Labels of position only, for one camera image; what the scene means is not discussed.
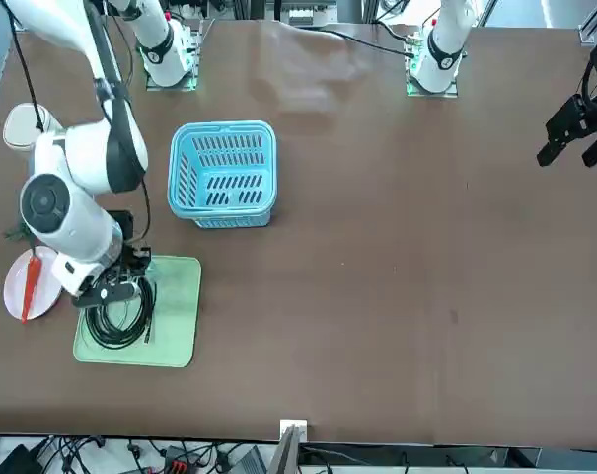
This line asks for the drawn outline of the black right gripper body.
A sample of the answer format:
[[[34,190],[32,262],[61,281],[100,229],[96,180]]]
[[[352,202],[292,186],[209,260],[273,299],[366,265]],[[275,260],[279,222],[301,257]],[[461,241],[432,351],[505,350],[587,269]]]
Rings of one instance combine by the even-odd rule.
[[[124,246],[116,261],[103,272],[103,282],[107,284],[118,284],[128,281],[134,277],[141,277],[143,271],[130,271],[124,266]]]

